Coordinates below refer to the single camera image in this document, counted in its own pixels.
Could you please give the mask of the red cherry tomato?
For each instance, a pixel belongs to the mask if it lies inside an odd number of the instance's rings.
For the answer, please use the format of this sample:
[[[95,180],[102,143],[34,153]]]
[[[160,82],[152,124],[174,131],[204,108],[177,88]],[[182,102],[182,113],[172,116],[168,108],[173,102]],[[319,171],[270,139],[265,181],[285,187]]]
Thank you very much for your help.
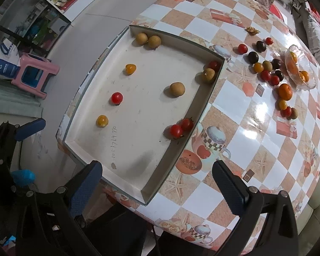
[[[286,107],[284,110],[282,110],[282,114],[284,117],[289,118],[292,114],[292,109],[290,106]]]
[[[111,95],[111,102],[115,105],[120,105],[123,101],[123,95],[119,92],[115,92]]]

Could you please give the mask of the yellow cherry tomato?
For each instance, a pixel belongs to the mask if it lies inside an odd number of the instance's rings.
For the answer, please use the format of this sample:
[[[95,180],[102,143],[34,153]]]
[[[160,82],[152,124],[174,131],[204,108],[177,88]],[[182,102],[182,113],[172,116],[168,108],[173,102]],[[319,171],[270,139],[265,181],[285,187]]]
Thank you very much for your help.
[[[99,128],[104,128],[109,124],[109,119],[105,115],[100,115],[96,120],[96,126]]]
[[[286,103],[286,101],[283,100],[283,99],[278,100],[278,108],[279,108],[280,110],[286,110],[286,108],[287,108],[287,103]]]
[[[130,76],[136,71],[137,67],[135,64],[127,64],[125,66],[125,73]]]

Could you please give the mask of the brown longan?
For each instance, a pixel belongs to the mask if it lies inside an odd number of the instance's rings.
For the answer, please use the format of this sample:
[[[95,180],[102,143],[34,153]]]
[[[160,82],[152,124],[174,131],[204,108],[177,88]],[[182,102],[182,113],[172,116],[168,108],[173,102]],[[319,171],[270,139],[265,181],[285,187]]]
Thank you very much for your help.
[[[206,68],[201,74],[202,80],[205,83],[212,83],[215,79],[215,70],[211,68]]]

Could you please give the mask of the yellow cherry tomato front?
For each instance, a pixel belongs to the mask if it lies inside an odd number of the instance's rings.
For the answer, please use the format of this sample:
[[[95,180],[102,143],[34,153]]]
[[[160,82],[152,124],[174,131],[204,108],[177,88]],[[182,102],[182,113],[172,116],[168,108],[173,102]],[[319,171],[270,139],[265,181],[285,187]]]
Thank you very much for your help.
[[[109,124],[109,119],[105,115],[100,115],[96,120],[96,126],[99,128],[104,128]]]

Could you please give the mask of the red tomato with stem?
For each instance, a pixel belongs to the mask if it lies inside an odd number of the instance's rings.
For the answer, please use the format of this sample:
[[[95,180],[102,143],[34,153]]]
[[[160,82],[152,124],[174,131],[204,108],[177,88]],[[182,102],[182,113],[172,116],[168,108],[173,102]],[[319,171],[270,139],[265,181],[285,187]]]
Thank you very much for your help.
[[[191,132],[194,126],[192,118],[183,118],[180,122],[183,132]]]

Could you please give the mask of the pink plastic stool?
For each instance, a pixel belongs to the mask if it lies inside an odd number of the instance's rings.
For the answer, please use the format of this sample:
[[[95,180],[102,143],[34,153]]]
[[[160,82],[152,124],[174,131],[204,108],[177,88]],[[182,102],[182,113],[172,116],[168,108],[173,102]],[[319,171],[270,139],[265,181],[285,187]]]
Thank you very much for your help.
[[[47,96],[44,90],[45,86],[50,77],[56,76],[59,71],[60,67],[47,58],[23,53],[20,57],[20,69],[11,84],[41,99],[45,99]]]

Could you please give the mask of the white shallow box tray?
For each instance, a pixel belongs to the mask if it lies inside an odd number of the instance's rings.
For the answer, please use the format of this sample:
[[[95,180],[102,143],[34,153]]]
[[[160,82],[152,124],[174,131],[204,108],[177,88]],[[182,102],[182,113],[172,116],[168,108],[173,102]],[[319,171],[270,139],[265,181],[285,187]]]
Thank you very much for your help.
[[[138,45],[136,35],[157,35],[156,49]],[[64,123],[63,143],[82,164],[99,161],[103,180],[126,196],[147,205],[165,182],[191,134],[175,139],[169,129],[183,118],[198,122],[213,93],[214,83],[200,75],[212,61],[225,58],[196,42],[137,25],[127,27],[106,50],[102,61],[80,87]],[[127,64],[136,71],[128,76]],[[170,93],[172,83],[185,85],[185,94]],[[123,95],[120,105],[111,95]],[[109,119],[96,126],[100,115]]]

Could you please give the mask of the green-brown longan right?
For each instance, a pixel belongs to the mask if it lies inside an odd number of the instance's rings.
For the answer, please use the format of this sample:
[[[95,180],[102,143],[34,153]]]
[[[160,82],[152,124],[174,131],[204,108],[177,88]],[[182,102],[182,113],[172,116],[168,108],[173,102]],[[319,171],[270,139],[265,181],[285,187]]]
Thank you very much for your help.
[[[291,108],[290,118],[293,119],[293,120],[298,118],[298,111],[296,110],[296,108]]]

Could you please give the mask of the large orange tangerine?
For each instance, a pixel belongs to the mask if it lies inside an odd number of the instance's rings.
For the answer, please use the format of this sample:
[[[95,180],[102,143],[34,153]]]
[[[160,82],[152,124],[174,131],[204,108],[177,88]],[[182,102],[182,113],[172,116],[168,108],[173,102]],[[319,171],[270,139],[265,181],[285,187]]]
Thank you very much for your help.
[[[290,100],[292,98],[291,86],[286,83],[279,85],[278,95],[282,100]]]

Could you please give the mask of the longan pair in tray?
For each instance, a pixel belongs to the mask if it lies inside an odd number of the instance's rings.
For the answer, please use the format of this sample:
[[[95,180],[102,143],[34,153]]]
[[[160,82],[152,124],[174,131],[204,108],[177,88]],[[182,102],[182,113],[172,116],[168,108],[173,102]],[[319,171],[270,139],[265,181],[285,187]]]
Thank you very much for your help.
[[[138,45],[148,45],[151,49],[156,49],[162,43],[161,38],[157,35],[148,37],[145,33],[138,33],[135,37]]]

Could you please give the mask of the glass fruit bowl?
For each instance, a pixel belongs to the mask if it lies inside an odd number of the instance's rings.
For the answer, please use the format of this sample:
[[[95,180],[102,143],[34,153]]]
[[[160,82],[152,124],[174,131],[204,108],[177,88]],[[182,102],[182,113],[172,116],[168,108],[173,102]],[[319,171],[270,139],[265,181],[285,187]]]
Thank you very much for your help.
[[[284,62],[287,73],[297,89],[309,91],[316,88],[314,65],[303,50],[291,45],[285,52]]]

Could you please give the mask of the dark purple tomato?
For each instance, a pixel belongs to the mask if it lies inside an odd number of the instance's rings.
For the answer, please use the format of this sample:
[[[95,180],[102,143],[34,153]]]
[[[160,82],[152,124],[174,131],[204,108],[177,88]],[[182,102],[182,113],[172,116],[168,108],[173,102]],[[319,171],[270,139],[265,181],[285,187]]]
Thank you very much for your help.
[[[263,41],[257,41],[256,48],[260,53],[262,53],[262,52],[266,51],[266,44]]]

